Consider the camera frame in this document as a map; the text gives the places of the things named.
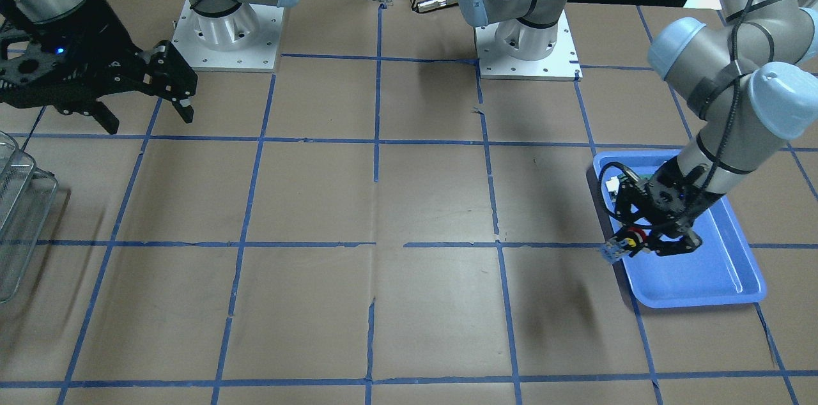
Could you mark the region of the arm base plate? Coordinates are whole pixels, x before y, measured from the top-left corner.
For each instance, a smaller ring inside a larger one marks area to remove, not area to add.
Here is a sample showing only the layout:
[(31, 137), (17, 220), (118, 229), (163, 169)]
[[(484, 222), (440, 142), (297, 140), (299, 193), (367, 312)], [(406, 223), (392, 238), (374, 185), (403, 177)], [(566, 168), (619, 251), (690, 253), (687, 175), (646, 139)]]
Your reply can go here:
[(508, 20), (474, 29), (483, 79), (576, 81), (583, 78), (565, 11), (547, 29)]
[(285, 15), (282, 7), (243, 4), (207, 18), (185, 1), (171, 41), (197, 72), (274, 73)]

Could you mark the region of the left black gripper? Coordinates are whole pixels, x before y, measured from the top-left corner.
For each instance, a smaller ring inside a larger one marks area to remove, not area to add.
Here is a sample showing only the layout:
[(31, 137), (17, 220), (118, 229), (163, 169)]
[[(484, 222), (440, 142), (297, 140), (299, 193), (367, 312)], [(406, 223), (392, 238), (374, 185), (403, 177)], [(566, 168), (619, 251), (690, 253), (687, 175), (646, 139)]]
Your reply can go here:
[[(691, 228), (696, 219), (712, 205), (712, 195), (696, 185), (696, 181), (706, 178), (709, 167), (698, 164), (690, 172), (683, 173), (677, 157), (669, 158), (646, 184), (649, 193), (649, 214), (645, 219), (652, 225), (647, 231), (645, 225), (637, 221), (642, 213), (647, 196), (638, 195), (628, 199), (620, 194), (613, 204), (613, 212), (621, 228), (625, 225), (642, 229), (631, 229), (636, 242), (630, 256), (637, 252), (653, 253), (660, 257), (689, 254), (703, 245), (702, 238)], [(678, 236), (663, 239), (664, 236)]]

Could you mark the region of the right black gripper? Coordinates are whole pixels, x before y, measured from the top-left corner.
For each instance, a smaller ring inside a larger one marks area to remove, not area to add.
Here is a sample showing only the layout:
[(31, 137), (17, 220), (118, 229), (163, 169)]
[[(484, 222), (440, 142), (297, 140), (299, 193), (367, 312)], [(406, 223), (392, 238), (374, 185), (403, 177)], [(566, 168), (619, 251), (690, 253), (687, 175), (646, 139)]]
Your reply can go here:
[(141, 52), (106, 0), (82, 0), (44, 22), (24, 15), (22, 0), (2, 0), (2, 14), (3, 103), (86, 111), (115, 135), (120, 120), (97, 99), (139, 91), (167, 100), (183, 122), (193, 122), (196, 71), (170, 40)]

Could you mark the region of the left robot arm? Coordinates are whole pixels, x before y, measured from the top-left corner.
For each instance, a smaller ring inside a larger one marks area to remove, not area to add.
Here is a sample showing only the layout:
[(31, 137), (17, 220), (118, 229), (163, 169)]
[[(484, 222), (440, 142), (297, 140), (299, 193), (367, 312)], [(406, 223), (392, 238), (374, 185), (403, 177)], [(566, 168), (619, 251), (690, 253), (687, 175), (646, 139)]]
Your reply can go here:
[[(649, 47), (652, 69), (705, 126), (650, 178), (613, 163), (621, 175), (607, 214), (621, 227), (601, 247), (610, 263), (699, 248), (695, 220), (816, 120), (816, 78), (800, 68), (816, 54), (816, 11), (797, 0), (720, 1), (723, 27), (682, 18)], [(524, 61), (549, 55), (566, 3), (458, 0), (470, 26), (496, 24), (503, 53)]]

